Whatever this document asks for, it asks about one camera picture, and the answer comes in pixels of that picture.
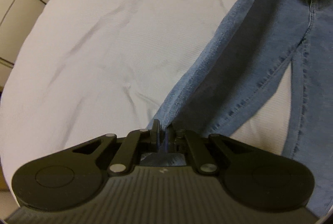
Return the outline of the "white bed cover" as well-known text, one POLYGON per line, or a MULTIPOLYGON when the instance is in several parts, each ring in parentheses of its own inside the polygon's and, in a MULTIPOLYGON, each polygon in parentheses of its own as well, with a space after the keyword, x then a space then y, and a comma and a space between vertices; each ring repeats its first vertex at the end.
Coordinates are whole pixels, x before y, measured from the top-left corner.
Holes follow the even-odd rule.
MULTIPOLYGON (((25 163, 150 125, 237 0, 50 0, 1 99, 7 183, 25 163)), ((232 135, 282 155, 291 69, 232 135)))

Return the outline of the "blue denim jeans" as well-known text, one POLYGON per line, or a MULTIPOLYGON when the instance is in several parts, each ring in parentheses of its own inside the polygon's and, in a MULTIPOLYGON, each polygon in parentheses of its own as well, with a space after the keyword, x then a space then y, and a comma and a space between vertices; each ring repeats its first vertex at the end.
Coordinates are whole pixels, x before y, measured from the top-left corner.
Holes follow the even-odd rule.
POLYGON ((160 106, 203 136, 232 135, 277 91, 291 69, 291 113, 282 155, 315 177, 308 209, 332 207, 332 0, 237 0, 160 106))

